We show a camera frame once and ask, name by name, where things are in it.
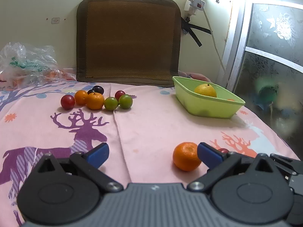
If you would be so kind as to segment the pink deer bedsheet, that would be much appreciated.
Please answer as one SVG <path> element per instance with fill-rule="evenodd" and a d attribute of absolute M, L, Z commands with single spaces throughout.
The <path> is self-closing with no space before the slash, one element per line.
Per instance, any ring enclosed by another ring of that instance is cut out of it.
<path fill-rule="evenodd" d="M 109 159 L 101 170 L 123 185 L 130 182 L 187 184 L 206 172 L 172 162 L 183 142 L 256 156 L 277 153 L 297 158 L 271 128 L 246 107 L 230 119 L 197 117 L 179 103 L 174 88 L 103 84 L 106 96 L 123 90 L 134 98 L 128 110 L 62 109 L 64 95 L 90 90 L 91 83 L 65 81 L 12 89 L 1 83 L 1 226 L 21 226 L 16 196 L 45 153 L 57 158 L 87 152 L 106 142 Z"/>

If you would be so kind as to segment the green plastic bowl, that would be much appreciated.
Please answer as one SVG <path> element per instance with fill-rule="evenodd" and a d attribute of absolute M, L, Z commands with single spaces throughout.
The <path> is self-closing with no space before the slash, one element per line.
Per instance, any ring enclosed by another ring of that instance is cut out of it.
<path fill-rule="evenodd" d="M 207 84 L 205 81 L 174 76 L 173 82 L 177 99 L 185 110 L 194 116 L 229 119 L 245 105 L 243 99 L 211 82 L 209 84 L 216 90 L 217 97 L 194 92 L 197 86 Z"/>

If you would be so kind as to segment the large orange mandarin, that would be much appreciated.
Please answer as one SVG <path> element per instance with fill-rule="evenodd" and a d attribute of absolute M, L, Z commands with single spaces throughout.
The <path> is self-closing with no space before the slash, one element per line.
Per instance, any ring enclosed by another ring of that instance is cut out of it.
<path fill-rule="evenodd" d="M 86 98 L 86 107 L 90 110 L 101 110 L 104 106 L 104 96 L 100 93 L 90 93 Z"/>

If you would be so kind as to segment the green plum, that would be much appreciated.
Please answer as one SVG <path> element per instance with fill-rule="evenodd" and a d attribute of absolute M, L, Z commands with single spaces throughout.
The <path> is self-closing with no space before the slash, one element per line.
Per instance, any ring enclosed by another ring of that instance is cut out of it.
<path fill-rule="evenodd" d="M 122 109 L 130 109 L 131 106 L 133 105 L 133 98 L 128 95 L 128 94 L 124 94 L 119 98 L 119 106 Z"/>
<path fill-rule="evenodd" d="M 119 105 L 119 102 L 115 97 L 108 97 L 104 101 L 104 107 L 108 111 L 114 111 Z"/>

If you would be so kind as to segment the red plum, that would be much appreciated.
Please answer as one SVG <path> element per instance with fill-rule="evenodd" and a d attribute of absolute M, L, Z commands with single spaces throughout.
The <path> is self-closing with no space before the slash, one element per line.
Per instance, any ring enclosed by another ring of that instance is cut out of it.
<path fill-rule="evenodd" d="M 61 98 L 61 107 L 65 110 L 71 110 L 74 108 L 75 99 L 72 95 L 64 95 Z"/>
<path fill-rule="evenodd" d="M 117 91 L 117 92 L 115 93 L 115 98 L 116 98 L 117 100 L 119 100 L 120 97 L 123 96 L 123 95 L 125 95 L 125 92 L 124 92 L 123 90 L 119 90 L 119 91 Z"/>

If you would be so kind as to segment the dark purple plum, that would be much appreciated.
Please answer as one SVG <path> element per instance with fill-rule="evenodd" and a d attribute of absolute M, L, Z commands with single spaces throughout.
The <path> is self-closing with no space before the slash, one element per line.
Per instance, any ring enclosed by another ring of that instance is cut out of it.
<path fill-rule="evenodd" d="M 101 86 L 94 86 L 92 90 L 96 93 L 104 94 L 104 88 Z"/>
<path fill-rule="evenodd" d="M 95 91 L 93 89 L 90 89 L 87 94 L 91 94 L 91 93 L 95 93 Z"/>

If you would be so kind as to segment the yellow lemon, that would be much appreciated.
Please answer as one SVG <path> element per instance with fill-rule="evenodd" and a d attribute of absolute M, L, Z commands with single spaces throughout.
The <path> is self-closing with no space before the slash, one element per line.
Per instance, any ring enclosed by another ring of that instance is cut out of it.
<path fill-rule="evenodd" d="M 201 84 L 194 89 L 194 92 L 200 95 L 217 97 L 216 90 L 210 84 Z"/>

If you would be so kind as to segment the frosted glass sliding door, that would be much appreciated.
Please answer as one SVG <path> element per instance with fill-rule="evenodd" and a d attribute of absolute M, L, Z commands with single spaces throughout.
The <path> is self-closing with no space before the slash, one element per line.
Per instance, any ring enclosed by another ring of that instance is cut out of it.
<path fill-rule="evenodd" d="M 302 145 L 302 0 L 232 0 L 220 84 L 294 150 Z"/>

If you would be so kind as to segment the clear plastic bag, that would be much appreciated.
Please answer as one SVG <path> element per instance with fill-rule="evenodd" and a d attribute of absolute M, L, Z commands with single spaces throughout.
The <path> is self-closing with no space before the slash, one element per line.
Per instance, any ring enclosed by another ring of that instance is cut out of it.
<path fill-rule="evenodd" d="M 12 89 L 75 78 L 72 70 L 59 67 L 52 46 L 8 43 L 1 49 L 1 81 Z"/>

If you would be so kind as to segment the brown seat cushion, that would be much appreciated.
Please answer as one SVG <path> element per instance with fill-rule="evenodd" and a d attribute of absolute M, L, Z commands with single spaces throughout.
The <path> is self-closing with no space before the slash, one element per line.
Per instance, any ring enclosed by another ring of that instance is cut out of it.
<path fill-rule="evenodd" d="M 76 78 L 172 87 L 180 41 L 181 12 L 173 0 L 83 0 Z"/>

